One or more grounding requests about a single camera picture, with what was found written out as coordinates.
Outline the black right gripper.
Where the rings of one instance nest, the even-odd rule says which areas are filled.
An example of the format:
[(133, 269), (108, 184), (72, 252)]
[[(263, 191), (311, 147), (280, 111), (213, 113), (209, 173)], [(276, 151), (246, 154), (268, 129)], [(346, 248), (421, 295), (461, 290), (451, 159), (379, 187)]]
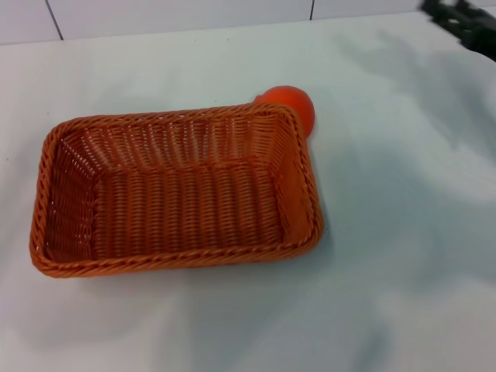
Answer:
[(423, 0), (420, 10), (430, 20), (453, 36), (462, 36), (460, 44), (466, 49), (495, 61), (495, 17), (489, 13), (476, 16), (463, 31), (464, 15), (459, 10), (470, 10), (467, 0), (457, 0), (454, 5), (441, 1)]

